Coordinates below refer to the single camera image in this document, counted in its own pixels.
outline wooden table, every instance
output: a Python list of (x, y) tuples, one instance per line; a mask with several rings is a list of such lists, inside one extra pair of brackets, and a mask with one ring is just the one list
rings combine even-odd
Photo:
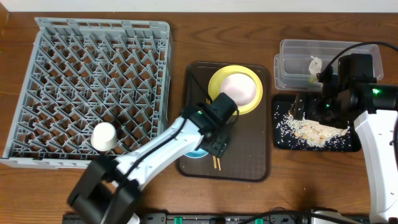
[[(194, 61), (263, 65), (273, 74), (274, 56), (283, 39), (380, 40), (398, 45), (398, 14), (10, 13), (0, 41), (1, 154), (39, 31), (34, 17), (39, 16), (167, 21), (175, 40), (170, 120), (182, 107), (183, 73)], [(381, 47), (381, 55), (381, 83), (398, 84), (398, 54)], [(71, 211), (66, 199), (82, 172), (0, 165), (0, 223), (60, 223), (62, 215)], [(271, 176), (260, 184), (187, 178), (169, 166), (144, 193), (143, 210), (170, 213), (259, 213), (276, 206), (368, 213), (370, 208), (362, 151), (273, 149)]]

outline black tray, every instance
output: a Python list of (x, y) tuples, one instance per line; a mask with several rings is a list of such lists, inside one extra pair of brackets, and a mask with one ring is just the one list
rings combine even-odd
[(361, 149), (362, 147), (361, 143), (353, 127), (349, 129), (349, 134), (336, 138), (336, 139), (344, 139), (345, 143), (342, 143), (343, 141), (340, 141), (341, 143), (339, 144), (332, 144), (330, 142), (327, 142), (325, 144), (325, 147), (315, 147), (315, 146), (310, 147), (307, 143), (301, 143), (298, 146), (295, 146), (298, 143), (295, 137), (291, 135), (285, 135), (284, 137), (281, 137), (282, 135), (280, 129), (277, 129), (276, 126), (279, 122), (283, 120), (283, 115), (289, 112), (289, 109), (292, 106), (294, 100), (295, 100), (295, 95), (283, 95), (283, 94), (276, 95), (272, 99), (272, 124), (273, 124), (275, 147), (279, 149), (308, 150), (308, 151), (338, 151), (338, 152), (358, 152)]
[[(199, 84), (208, 89), (211, 76), (227, 63), (195, 62), (192, 72)], [(215, 169), (213, 156), (200, 159), (182, 156), (176, 162), (181, 174), (189, 177), (208, 179), (237, 180), (260, 182), (265, 180), (271, 171), (271, 75), (262, 66), (242, 65), (250, 68), (260, 78), (263, 96), (260, 104), (248, 114), (240, 115), (230, 134), (230, 143), (224, 156), (220, 159), (221, 171)], [(206, 97), (199, 88), (192, 85), (192, 103), (206, 102)]]

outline blue bowl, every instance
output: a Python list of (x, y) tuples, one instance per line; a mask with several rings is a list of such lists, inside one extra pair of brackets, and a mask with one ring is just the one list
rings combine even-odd
[(185, 156), (192, 158), (192, 159), (199, 159), (199, 158), (202, 158), (203, 156), (206, 156), (207, 154), (209, 154), (209, 153), (204, 151), (203, 149), (197, 149), (192, 152), (186, 153)]

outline clear plastic container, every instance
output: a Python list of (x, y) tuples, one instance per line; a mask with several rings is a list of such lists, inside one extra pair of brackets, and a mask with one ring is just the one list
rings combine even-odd
[[(329, 62), (345, 48), (357, 44), (357, 42), (329, 41), (329, 40), (283, 40), (280, 43), (280, 54), (274, 58), (274, 79), (275, 87), (278, 90), (295, 91), (320, 91), (320, 83), (310, 83), (311, 56), (322, 60), (322, 70)], [(349, 55), (371, 54), (373, 56), (373, 74), (381, 80), (384, 76), (381, 63), (379, 47), (377, 45), (365, 45), (356, 47), (344, 53)], [(337, 73), (336, 60), (333, 64), (333, 71)]]

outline green light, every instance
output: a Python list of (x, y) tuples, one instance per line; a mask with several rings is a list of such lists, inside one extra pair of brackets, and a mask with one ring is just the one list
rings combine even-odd
[(375, 95), (377, 95), (378, 93), (380, 93), (381, 91), (380, 90), (378, 90), (378, 89), (372, 89), (372, 91), (373, 91), (373, 93), (375, 94)]

